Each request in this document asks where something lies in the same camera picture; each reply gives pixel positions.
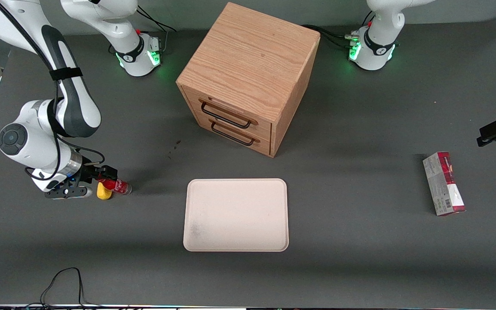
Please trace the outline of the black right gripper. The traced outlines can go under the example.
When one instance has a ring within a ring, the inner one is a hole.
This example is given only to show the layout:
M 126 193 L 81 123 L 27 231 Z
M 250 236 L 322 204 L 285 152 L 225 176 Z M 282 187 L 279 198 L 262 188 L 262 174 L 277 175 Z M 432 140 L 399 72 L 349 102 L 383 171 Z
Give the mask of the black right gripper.
M 118 180 L 118 170 L 108 165 L 96 167 L 92 164 L 83 164 L 74 175 L 61 182 L 61 188 L 77 188 L 80 183 L 90 184 L 91 181 L 97 188 L 104 179 Z

